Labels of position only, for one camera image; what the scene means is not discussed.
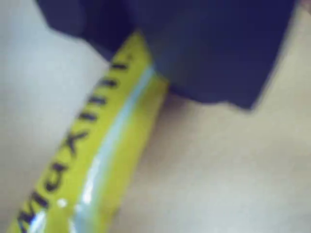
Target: plastic wrapper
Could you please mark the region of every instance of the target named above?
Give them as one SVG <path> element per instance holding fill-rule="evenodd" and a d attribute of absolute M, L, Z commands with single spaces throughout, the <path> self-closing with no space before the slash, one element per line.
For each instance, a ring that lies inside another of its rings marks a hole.
<path fill-rule="evenodd" d="M 120 207 L 168 82 L 140 33 L 112 60 L 8 233 L 107 232 Z"/>

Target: white surface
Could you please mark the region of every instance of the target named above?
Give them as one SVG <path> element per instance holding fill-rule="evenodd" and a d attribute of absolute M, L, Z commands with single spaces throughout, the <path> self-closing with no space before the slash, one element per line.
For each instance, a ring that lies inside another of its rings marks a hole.
<path fill-rule="evenodd" d="M 0 1 L 0 231 L 30 193 L 106 63 Z M 311 17 L 299 10 L 258 108 L 170 97 L 113 233 L 310 233 Z"/>

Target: beige surface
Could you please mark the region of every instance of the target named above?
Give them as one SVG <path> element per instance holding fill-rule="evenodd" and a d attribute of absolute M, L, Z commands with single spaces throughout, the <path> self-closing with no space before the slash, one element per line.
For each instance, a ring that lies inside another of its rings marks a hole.
<path fill-rule="evenodd" d="M 0 1 L 0 20 L 2 232 L 106 64 L 49 32 L 28 1 Z M 284 54 L 252 113 L 169 97 L 113 233 L 310 233 L 311 17 L 301 10 Z"/>

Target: dark blue cloth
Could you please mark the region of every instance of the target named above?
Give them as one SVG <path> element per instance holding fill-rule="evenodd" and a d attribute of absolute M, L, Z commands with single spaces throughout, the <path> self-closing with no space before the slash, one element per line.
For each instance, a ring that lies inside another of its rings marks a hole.
<path fill-rule="evenodd" d="M 175 91 L 242 108 L 264 87 L 294 7 L 294 0 L 37 1 L 52 27 L 86 39 L 107 59 L 140 28 Z"/>

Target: yellow wrapper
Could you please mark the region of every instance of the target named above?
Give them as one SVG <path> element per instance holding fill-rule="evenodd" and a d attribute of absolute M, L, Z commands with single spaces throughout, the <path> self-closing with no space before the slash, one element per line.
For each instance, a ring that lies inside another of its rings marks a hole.
<path fill-rule="evenodd" d="M 168 89 L 139 32 L 113 58 L 8 233 L 105 233 Z"/>

